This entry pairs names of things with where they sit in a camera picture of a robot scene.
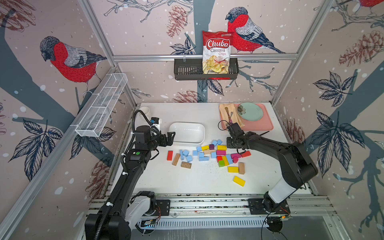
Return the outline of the yellow block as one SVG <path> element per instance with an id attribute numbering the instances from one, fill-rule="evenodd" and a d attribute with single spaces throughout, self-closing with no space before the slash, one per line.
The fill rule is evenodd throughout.
<path id="1" fill-rule="evenodd" d="M 226 150 L 227 150 L 227 146 L 224 146 L 224 145 L 218 145 L 218 146 L 217 146 L 217 150 L 218 150 L 218 151 L 226 151 Z"/>
<path id="2" fill-rule="evenodd" d="M 244 187 L 244 186 L 245 186 L 245 183 L 246 183 L 245 180 L 243 180 L 243 179 L 241 179 L 241 178 L 239 178 L 239 177 L 237 177 L 237 176 L 234 177 L 233 182 L 236 183 L 236 184 L 238 184 L 238 185 L 241 186 L 241 187 Z"/>
<path id="3" fill-rule="evenodd" d="M 238 167 L 228 167 L 228 172 L 229 173 L 239 173 L 239 168 Z"/>

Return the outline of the red block right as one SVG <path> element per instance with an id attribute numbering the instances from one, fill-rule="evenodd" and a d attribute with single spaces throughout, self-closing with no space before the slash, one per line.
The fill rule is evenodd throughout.
<path id="1" fill-rule="evenodd" d="M 251 152 L 250 151 L 246 151 L 246 152 L 242 153 L 241 156 L 242 156 L 242 158 L 249 157 L 249 156 L 251 156 Z"/>

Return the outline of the yellow block middle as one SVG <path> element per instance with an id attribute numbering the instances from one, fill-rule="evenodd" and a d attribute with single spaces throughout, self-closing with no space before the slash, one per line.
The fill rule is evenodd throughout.
<path id="1" fill-rule="evenodd" d="M 228 172 L 229 173 L 239 173 L 239 168 L 238 167 L 228 167 Z"/>

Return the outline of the red block left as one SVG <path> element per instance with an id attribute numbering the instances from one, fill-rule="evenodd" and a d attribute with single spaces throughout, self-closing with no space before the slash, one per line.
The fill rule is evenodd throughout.
<path id="1" fill-rule="evenodd" d="M 173 159 L 173 151 L 168 151 L 167 161 L 171 161 Z"/>

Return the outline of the yellow block top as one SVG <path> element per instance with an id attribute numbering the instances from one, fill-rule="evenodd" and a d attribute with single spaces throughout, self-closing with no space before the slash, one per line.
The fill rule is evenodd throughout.
<path id="1" fill-rule="evenodd" d="M 224 145 L 218 145 L 218 146 L 217 146 L 217 150 L 218 150 L 218 151 L 226 151 L 226 150 L 227 150 L 227 146 L 224 146 Z"/>

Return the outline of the wooden block right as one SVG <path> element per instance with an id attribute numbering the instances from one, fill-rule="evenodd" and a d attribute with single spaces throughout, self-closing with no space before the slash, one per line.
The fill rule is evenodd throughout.
<path id="1" fill-rule="evenodd" d="M 244 175 L 245 174 L 245 163 L 242 163 L 242 162 L 240 162 L 239 164 L 238 164 L 238 168 L 239 168 L 239 174 L 240 175 Z"/>

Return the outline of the long wooden block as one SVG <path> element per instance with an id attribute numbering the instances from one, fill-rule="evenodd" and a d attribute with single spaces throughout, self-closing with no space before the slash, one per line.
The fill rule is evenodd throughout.
<path id="1" fill-rule="evenodd" d="M 174 159 L 173 159 L 173 161 L 172 161 L 172 165 L 173 165 L 173 166 L 177 166 L 180 157 L 181 157 L 181 155 L 180 155 L 179 153 L 177 153 L 177 154 L 175 155 L 175 157 L 174 157 Z"/>

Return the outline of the metal spoon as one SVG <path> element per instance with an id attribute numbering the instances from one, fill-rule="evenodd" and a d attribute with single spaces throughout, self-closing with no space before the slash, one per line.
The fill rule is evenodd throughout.
<path id="1" fill-rule="evenodd" d="M 232 121 L 232 115 L 233 115 L 233 112 L 230 112 L 230 110 L 229 110 L 228 107 L 225 107 L 225 110 L 226 110 L 227 115 L 228 115 L 229 124 L 232 124 L 232 123 L 233 123 L 233 121 Z"/>

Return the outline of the white ceramic mug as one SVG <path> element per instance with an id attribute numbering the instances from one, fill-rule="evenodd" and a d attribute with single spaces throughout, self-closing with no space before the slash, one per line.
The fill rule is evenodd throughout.
<path id="1" fill-rule="evenodd" d="M 147 118 L 149 121 L 151 121 L 152 114 L 151 114 L 150 108 L 148 108 L 148 107 L 140 107 L 139 110 L 143 112 L 142 114 L 138 113 L 138 116 L 143 121 L 146 121 L 145 118 Z"/>

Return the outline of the brown wooden block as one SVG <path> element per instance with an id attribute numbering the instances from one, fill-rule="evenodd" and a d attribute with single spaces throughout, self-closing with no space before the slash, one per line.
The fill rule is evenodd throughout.
<path id="1" fill-rule="evenodd" d="M 192 167 L 192 163 L 182 162 L 182 163 L 181 163 L 181 167 L 182 167 L 182 168 L 186 168 L 186 169 L 191 169 L 191 167 Z"/>

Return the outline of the Chuba cassava chips bag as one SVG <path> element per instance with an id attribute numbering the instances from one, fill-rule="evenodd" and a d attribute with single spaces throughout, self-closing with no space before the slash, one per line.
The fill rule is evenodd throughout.
<path id="1" fill-rule="evenodd" d="M 203 73 L 228 75 L 233 33 L 203 31 Z"/>

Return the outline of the green ceramic plate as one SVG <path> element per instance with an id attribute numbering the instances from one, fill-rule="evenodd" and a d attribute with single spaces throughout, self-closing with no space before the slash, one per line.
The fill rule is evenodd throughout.
<path id="1" fill-rule="evenodd" d="M 241 118 L 250 122 L 259 121 L 264 116 L 262 108 L 254 103 L 239 104 L 237 112 Z"/>

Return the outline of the yellow block front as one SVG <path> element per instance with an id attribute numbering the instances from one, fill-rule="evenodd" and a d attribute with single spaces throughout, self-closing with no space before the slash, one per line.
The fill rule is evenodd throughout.
<path id="1" fill-rule="evenodd" d="M 239 178 L 239 177 L 237 177 L 237 176 L 234 177 L 233 182 L 236 183 L 236 184 L 238 184 L 238 185 L 241 186 L 241 187 L 244 187 L 244 186 L 245 186 L 245 183 L 246 183 L 245 180 L 243 180 L 243 179 L 241 179 L 241 178 Z"/>

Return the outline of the white ceramic serving dish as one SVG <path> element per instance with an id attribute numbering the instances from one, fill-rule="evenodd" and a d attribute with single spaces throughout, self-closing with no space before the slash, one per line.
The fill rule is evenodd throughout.
<path id="1" fill-rule="evenodd" d="M 168 132 L 175 132 L 174 145 L 199 146 L 205 140 L 206 129 L 199 123 L 175 122 Z"/>

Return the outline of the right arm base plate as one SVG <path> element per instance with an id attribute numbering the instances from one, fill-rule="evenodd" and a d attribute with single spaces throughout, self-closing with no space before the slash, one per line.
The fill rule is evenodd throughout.
<path id="1" fill-rule="evenodd" d="M 279 204 L 272 204 L 270 211 L 267 210 L 266 205 L 264 204 L 264 199 L 261 198 L 251 198 L 247 199 L 248 208 L 250 209 L 251 215 L 290 215 L 291 211 L 288 205 L 287 200 L 282 201 Z"/>

